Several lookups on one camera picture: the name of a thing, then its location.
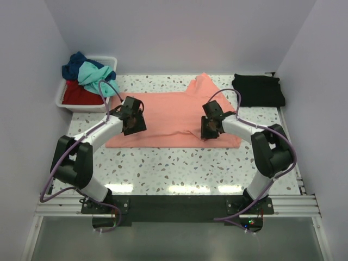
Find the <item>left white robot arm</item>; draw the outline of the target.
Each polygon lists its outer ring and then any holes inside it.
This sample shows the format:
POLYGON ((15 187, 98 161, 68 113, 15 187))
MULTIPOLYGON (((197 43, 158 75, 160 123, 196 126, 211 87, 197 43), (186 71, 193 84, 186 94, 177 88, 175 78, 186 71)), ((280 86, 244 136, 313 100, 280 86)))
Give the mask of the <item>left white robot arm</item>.
POLYGON ((50 178, 69 184, 71 189, 94 200, 100 213, 112 209, 111 191, 94 177, 94 153, 112 137, 146 130, 144 104, 127 96, 115 109, 107 110, 102 120, 75 136, 62 136, 57 142, 50 178))

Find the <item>pink t shirt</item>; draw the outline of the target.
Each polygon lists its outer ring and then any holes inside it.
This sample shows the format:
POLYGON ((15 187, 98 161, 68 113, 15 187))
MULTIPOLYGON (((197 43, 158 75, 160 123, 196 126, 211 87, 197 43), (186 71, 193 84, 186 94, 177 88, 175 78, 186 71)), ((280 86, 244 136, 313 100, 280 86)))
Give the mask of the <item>pink t shirt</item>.
POLYGON ((145 105, 146 130, 131 135, 119 134, 106 142, 107 148, 239 148, 241 139, 222 134, 217 139, 201 139, 202 106, 214 97, 224 112, 234 111, 211 78, 203 73, 196 76, 182 92, 129 93, 145 105))

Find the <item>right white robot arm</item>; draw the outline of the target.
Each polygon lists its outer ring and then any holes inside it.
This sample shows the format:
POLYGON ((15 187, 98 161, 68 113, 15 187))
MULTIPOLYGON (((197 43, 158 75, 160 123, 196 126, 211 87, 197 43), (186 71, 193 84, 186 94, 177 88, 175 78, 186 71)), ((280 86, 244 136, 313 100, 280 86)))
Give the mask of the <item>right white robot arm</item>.
POLYGON ((232 134, 252 146, 256 174, 243 192, 242 207, 253 214, 262 206, 261 200, 268 196, 270 187, 281 175, 296 165, 295 150, 281 125, 257 125, 240 118, 236 112, 224 112, 217 101, 203 105, 201 138, 217 139, 221 134, 232 134))

